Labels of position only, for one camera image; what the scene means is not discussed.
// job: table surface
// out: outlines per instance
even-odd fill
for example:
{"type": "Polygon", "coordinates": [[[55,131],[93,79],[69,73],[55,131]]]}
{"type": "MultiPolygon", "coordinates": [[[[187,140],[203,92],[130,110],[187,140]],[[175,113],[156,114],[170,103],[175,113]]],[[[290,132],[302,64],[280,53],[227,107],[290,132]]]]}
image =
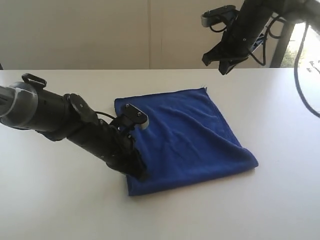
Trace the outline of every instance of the table surface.
{"type": "MultiPolygon", "coordinates": [[[[303,106],[293,69],[13,70],[0,71],[0,85],[25,72],[112,114],[115,98],[207,87],[259,167],[129,197],[123,175],[71,142],[1,125],[0,239],[320,239],[320,119],[303,106]]],[[[300,78],[320,107],[319,75],[300,78]]]]}

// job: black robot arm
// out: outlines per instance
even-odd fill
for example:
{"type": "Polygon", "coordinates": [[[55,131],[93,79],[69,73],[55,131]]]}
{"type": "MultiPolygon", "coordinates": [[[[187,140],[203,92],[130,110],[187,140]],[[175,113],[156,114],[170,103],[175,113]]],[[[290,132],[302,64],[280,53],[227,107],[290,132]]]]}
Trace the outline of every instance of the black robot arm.
{"type": "Polygon", "coordinates": [[[20,130],[35,130],[51,141],[67,138],[103,160],[111,169],[144,180],[147,166],[130,131],[148,126],[148,116],[131,104],[108,124],[77,94],[44,90],[47,82],[24,74],[24,82],[0,86],[0,122],[20,130]]]}
{"type": "MultiPolygon", "coordinates": [[[[203,55],[203,63],[208,66],[213,61],[219,61],[219,71],[225,75],[252,56],[260,45],[263,45],[265,53],[270,27],[279,18],[292,23],[308,22],[320,30],[319,0],[245,0],[240,11],[233,5],[227,5],[205,12],[201,16],[205,28],[220,32],[212,26],[224,23],[226,27],[221,42],[203,55]],[[273,13],[278,16],[263,32],[273,13]]],[[[261,65],[266,64],[265,56],[261,65]]]]}

